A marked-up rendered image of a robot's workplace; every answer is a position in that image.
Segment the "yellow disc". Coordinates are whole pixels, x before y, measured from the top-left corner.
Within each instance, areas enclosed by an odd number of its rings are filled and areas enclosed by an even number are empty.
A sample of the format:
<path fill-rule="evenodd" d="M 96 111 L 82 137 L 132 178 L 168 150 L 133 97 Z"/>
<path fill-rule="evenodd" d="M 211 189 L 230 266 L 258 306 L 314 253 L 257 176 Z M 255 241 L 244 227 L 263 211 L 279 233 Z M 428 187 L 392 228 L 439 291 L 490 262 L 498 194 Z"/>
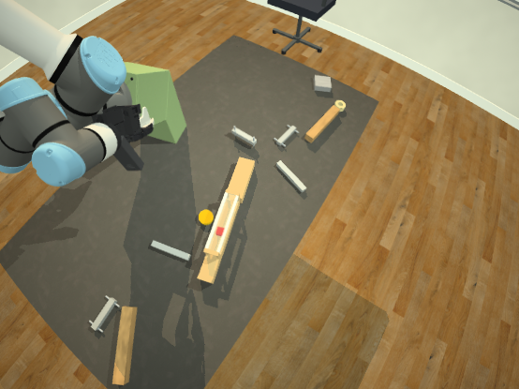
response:
<path fill-rule="evenodd" d="M 209 225 L 213 222 L 214 217 L 211 211 L 203 210 L 199 214 L 200 223 L 203 225 Z"/>

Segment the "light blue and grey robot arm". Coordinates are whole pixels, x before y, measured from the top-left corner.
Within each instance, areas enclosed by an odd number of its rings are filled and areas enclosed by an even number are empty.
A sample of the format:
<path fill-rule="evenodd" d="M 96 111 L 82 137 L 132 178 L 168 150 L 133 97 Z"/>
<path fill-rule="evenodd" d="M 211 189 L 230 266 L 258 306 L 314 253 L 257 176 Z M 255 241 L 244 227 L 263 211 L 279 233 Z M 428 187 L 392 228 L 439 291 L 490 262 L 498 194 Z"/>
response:
<path fill-rule="evenodd" d="M 93 123 L 102 110 L 132 105 L 126 65 L 109 42 L 65 35 L 14 0 L 0 0 L 0 45 L 54 83 L 43 90 L 21 77 L 0 87 L 0 172 L 21 172 L 32 161 L 42 181 L 62 187 L 112 155 L 127 171 L 142 170 L 123 135 L 116 151 L 113 131 Z"/>

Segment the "white square stick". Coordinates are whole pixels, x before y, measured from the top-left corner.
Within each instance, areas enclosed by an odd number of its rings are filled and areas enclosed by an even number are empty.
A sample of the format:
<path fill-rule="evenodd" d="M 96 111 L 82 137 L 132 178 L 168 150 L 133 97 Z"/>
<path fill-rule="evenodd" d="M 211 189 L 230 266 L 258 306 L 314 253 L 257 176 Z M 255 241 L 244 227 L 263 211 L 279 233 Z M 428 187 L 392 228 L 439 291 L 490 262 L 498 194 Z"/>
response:
<path fill-rule="evenodd" d="M 301 192 L 306 190 L 306 186 L 289 170 L 289 168 L 281 160 L 276 163 L 276 166 Z"/>
<path fill-rule="evenodd" d="M 168 253 L 170 253 L 170 254 L 172 254 L 172 255 L 174 255 L 174 256 L 178 256 L 178 257 L 180 257 L 180 258 L 183 258 L 183 259 L 185 259 L 185 260 L 188 260 L 188 261 L 189 261 L 189 259 L 190 259 L 190 257 L 191 257 L 190 254 L 187 254 L 187 253 L 185 253 L 185 252 L 183 252 L 183 251 L 181 251 L 181 250 L 175 249 L 175 248 L 173 248 L 173 247 L 166 246 L 166 245 L 161 244 L 161 243 L 159 243 L 159 242 L 157 242 L 157 241 L 155 241 L 155 240 L 153 241 L 153 243 L 151 244 L 151 246 L 152 246 L 152 247 L 155 247 L 155 248 L 158 248 L 158 249 L 160 249 L 160 250 L 163 250 L 163 251 L 165 251 L 165 252 L 168 252 Z"/>

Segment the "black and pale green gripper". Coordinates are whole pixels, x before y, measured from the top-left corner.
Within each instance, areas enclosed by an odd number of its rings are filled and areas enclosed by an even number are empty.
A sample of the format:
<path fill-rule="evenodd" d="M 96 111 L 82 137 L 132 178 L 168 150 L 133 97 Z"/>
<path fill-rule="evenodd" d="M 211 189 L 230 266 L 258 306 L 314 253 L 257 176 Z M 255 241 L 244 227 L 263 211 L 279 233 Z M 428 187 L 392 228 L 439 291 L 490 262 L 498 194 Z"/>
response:
<path fill-rule="evenodd" d="M 115 105 L 108 109 L 102 110 L 102 114 L 92 115 L 92 119 L 93 123 L 102 123 L 113 131 L 117 140 L 116 151 L 121 146 L 121 135 L 123 135 L 128 142 L 135 142 L 153 132 L 154 118 L 149 117 L 146 107 L 142 108 L 141 116 L 140 104 L 126 106 Z"/>

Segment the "grey bar with cross pins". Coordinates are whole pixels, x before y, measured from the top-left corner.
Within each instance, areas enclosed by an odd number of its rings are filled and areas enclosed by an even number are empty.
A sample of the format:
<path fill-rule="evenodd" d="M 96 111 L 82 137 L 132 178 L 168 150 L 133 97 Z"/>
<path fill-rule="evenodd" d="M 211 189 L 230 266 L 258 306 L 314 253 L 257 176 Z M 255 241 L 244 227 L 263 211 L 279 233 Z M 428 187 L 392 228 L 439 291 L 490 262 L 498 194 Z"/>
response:
<path fill-rule="evenodd" d="M 253 146 L 257 143 L 257 140 L 255 139 L 255 137 L 249 136 L 248 134 L 242 132 L 240 129 L 236 128 L 235 126 L 234 126 L 234 129 L 232 130 L 232 133 L 234 134 L 234 136 L 238 136 L 239 138 L 245 140 L 246 142 L 249 142 Z"/>
<path fill-rule="evenodd" d="M 288 127 L 290 127 L 290 126 L 288 125 Z M 282 135 L 278 140 L 277 140 L 276 138 L 274 138 L 274 139 L 276 140 L 276 143 L 277 143 L 279 146 L 283 145 L 283 146 L 286 147 L 286 145 L 283 144 L 283 143 L 284 143 L 284 142 L 285 142 L 285 141 L 286 141 L 286 140 L 287 140 L 287 139 L 288 139 L 288 138 L 289 138 L 289 137 L 290 137 L 290 136 L 291 136 L 295 131 L 296 131 L 297 133 L 299 133 L 299 132 L 296 130 L 296 127 L 295 127 L 295 126 L 292 126 L 292 127 L 290 127 L 290 128 L 289 128 L 289 129 L 288 129 L 288 130 L 287 130 L 287 131 L 286 131 L 286 132 L 285 132 L 285 133 L 284 133 L 284 134 L 283 134 L 283 135 Z"/>
<path fill-rule="evenodd" d="M 106 318 L 108 317 L 108 315 L 110 314 L 111 310 L 113 309 L 114 306 L 118 306 L 120 307 L 117 303 L 117 300 L 115 300 L 114 298 L 110 298 L 108 297 L 107 295 L 105 296 L 106 298 L 109 299 L 109 301 L 107 302 L 107 304 L 103 307 L 103 309 L 101 310 L 101 312 L 99 313 L 99 315 L 97 316 L 96 320 L 94 322 L 91 322 L 89 321 L 91 324 L 92 324 L 92 328 L 96 331 L 96 330 L 99 330 L 101 333 L 103 333 L 103 330 L 100 329 L 102 323 L 106 320 Z"/>

